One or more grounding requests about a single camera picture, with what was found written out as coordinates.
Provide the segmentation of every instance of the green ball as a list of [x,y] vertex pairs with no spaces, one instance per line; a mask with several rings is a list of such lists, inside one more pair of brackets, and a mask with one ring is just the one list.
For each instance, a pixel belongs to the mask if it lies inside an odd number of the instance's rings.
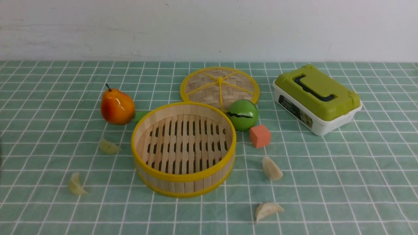
[[258,121],[258,109],[249,100],[234,101],[226,115],[237,131],[248,131]]

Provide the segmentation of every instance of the plastic storage box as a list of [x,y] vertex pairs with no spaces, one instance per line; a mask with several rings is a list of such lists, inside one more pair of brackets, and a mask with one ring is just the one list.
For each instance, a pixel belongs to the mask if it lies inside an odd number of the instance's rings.
[[319,136],[349,123],[362,108],[357,93],[311,64],[279,75],[273,87],[275,101]]

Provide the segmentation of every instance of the bamboo steamer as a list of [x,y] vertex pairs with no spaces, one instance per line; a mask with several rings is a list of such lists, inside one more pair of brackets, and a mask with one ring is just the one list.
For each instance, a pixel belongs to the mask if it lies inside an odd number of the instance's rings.
[[260,89],[248,74],[228,67],[209,67],[189,74],[180,86],[185,102],[199,102],[213,106],[223,113],[236,100],[257,104]]
[[159,107],[136,125],[131,147],[137,174],[153,191],[186,198],[208,193],[229,176],[236,134],[218,109],[197,102]]

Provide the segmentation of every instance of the box label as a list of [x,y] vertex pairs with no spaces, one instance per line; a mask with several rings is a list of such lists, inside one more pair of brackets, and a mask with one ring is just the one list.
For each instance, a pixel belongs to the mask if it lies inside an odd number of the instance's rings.
[[312,118],[309,117],[305,112],[300,110],[300,108],[298,108],[292,102],[290,102],[290,100],[286,99],[286,97],[280,95],[279,104],[282,105],[291,114],[293,114],[296,118],[298,118],[308,128],[312,128]]

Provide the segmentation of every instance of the foam block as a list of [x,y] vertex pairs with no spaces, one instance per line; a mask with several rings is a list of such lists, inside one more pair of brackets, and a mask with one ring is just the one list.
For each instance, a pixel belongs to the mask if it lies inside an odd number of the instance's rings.
[[271,133],[265,125],[250,128],[250,140],[255,148],[261,148],[270,144]]

